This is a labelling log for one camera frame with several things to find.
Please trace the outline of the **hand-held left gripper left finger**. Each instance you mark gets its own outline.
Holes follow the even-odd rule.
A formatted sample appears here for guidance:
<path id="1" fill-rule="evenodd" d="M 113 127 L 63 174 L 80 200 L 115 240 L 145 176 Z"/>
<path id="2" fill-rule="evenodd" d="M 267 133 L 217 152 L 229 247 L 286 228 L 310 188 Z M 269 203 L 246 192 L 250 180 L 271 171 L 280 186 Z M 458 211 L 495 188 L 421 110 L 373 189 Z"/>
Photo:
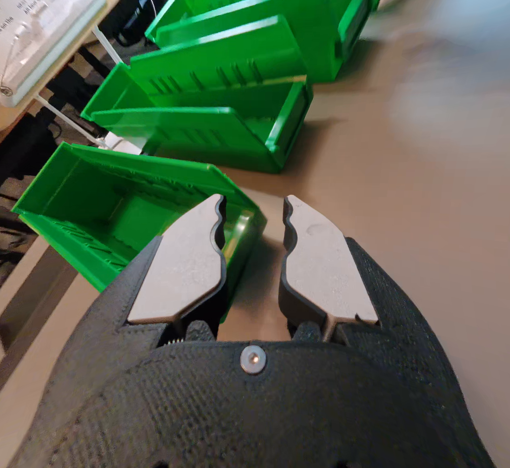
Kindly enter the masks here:
<path id="1" fill-rule="evenodd" d="M 204 321 L 217 336 L 227 310 L 226 197 L 213 194 L 178 218 L 162 234 L 127 321 L 170 324 L 184 332 Z"/>

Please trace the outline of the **grey desk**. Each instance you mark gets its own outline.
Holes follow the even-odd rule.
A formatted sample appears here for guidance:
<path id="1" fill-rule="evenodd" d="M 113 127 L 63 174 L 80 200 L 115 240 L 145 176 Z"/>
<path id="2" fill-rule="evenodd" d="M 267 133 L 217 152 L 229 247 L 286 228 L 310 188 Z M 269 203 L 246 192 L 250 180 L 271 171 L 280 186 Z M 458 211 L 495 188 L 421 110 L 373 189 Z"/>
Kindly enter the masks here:
<path id="1" fill-rule="evenodd" d="M 77 277 L 1 391 L 1 466 L 509 467 L 509 0 L 405 0 L 363 36 L 284 173 L 226 171 L 268 224 L 218 340 L 114 329 Z M 379 324 L 289 338 L 289 195 Z"/>

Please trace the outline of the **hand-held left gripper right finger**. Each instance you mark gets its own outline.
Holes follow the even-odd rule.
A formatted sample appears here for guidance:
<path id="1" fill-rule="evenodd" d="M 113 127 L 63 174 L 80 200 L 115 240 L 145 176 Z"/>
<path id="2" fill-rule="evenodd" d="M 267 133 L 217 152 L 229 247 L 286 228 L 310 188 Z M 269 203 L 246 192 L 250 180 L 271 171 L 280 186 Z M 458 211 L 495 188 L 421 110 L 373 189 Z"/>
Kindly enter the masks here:
<path id="1" fill-rule="evenodd" d="M 284 198 L 284 248 L 278 305 L 297 329 L 315 323 L 322 339 L 338 324 L 379 318 L 340 228 L 295 195 Z"/>

